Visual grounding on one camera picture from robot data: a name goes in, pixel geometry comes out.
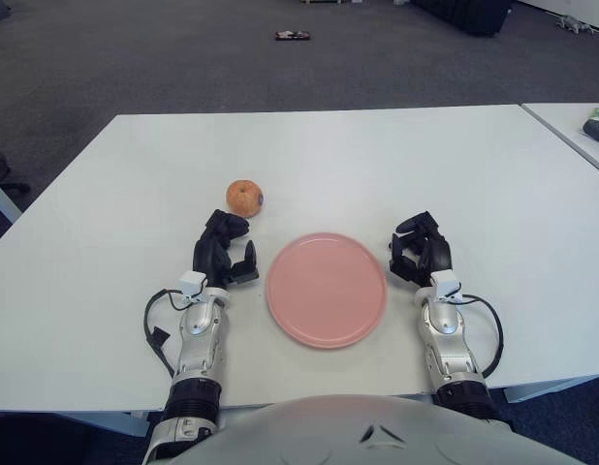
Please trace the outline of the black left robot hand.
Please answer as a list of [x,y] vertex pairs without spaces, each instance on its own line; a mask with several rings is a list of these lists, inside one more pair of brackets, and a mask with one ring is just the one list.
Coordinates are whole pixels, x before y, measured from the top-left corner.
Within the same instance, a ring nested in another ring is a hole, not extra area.
[[259,278],[256,249],[252,240],[245,246],[241,262],[232,263],[228,250],[231,242],[249,233],[244,218],[216,209],[205,224],[205,231],[195,244],[193,267],[203,273],[207,285],[227,290],[231,284],[243,284]]

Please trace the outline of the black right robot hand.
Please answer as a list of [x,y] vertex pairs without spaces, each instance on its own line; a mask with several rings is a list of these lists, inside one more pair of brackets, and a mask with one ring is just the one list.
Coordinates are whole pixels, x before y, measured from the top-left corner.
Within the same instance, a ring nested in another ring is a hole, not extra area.
[[430,286],[432,272],[452,268],[450,245],[428,211],[399,224],[389,248],[390,272],[421,288]]

